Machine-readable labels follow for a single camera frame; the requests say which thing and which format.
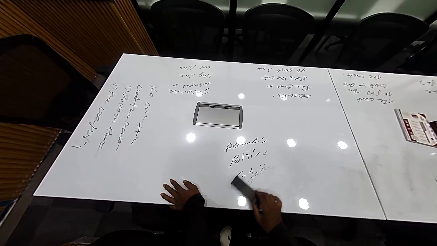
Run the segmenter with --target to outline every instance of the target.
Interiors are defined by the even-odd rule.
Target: black sleeve
[[[283,222],[279,223],[270,231],[269,237],[275,241],[278,246],[301,246]]]
[[[183,212],[186,221],[184,245],[204,246],[210,245],[208,212],[205,206],[205,199],[201,194],[196,194],[185,203]]]

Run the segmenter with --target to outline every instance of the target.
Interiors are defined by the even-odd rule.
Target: person
[[[164,184],[164,189],[168,192],[161,193],[161,197],[171,203],[170,208],[181,211],[184,214],[184,239],[183,245],[205,246],[214,245],[209,230],[209,220],[207,208],[204,206],[205,199],[200,194],[197,186],[192,182],[184,180],[183,188],[178,182],[170,179],[170,184]],[[228,242],[222,241],[222,245],[241,245],[250,243],[256,245],[278,245],[278,246],[302,246],[314,245],[311,241],[301,238],[298,240],[292,235],[288,227],[283,223],[281,216],[282,202],[271,194],[256,191],[260,202],[260,209],[257,205],[252,205],[253,214],[262,229],[268,234],[269,240],[257,240],[246,236],[230,236]],[[116,231],[104,235],[90,246],[117,245],[119,238],[123,238],[123,245],[164,245],[162,239],[148,237],[147,243],[144,239],[144,232],[141,231]]]

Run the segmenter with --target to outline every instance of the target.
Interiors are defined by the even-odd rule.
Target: dark floor
[[[308,36],[290,59],[294,64],[310,41]],[[337,39],[331,37],[326,44]],[[311,53],[304,66],[331,67],[341,45],[330,51],[321,49]],[[234,60],[242,59],[242,46],[236,42]],[[391,71],[402,64],[408,52],[402,52],[380,67]],[[223,46],[219,60],[226,60]],[[104,203],[94,200],[34,197],[7,246],[60,246],[82,236],[100,237],[122,229],[149,231],[178,230],[178,213],[167,206],[115,202],[110,212],[102,212]],[[217,236],[224,226],[230,225],[251,233],[262,233],[251,211],[209,209],[213,230]],[[293,226],[293,232],[312,240],[318,246],[341,245],[437,245],[437,225],[367,219],[337,218],[303,214],[284,214],[284,221]]]

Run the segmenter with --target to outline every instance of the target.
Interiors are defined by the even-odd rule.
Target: book
[[[407,141],[437,148],[436,132],[425,114],[410,113],[400,109],[395,109],[395,113]]]

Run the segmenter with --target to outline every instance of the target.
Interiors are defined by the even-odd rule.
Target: person's arm
[[[280,246],[300,246],[288,227],[282,222],[282,202],[278,197],[257,191],[262,212],[253,204],[253,213],[257,222],[266,231],[273,241]]]
[[[197,186],[190,181],[184,180],[184,185],[187,190],[182,188],[176,181],[170,179],[170,183],[174,186],[164,184],[164,188],[173,196],[170,197],[165,193],[161,193],[169,203],[170,208],[183,211],[186,221],[184,245],[197,246],[208,245],[211,237],[209,235],[208,213],[204,206],[205,200],[199,192]]]

